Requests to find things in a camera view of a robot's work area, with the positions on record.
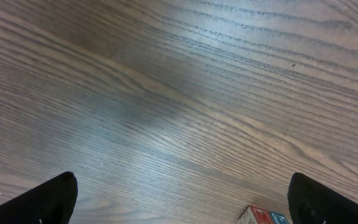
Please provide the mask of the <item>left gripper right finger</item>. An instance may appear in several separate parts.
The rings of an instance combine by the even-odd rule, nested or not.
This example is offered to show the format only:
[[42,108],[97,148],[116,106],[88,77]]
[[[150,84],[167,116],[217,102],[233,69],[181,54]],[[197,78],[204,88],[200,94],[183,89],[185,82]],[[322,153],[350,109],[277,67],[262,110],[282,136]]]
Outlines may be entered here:
[[358,204],[314,179],[296,172],[288,187],[294,224],[358,224]]

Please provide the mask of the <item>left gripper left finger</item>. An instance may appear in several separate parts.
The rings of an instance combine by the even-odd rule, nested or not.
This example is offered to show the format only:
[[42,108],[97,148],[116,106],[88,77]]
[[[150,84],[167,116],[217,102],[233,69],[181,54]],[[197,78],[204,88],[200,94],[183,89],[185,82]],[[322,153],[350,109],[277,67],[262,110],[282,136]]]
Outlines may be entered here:
[[68,224],[77,196],[74,173],[64,172],[0,205],[0,224]]

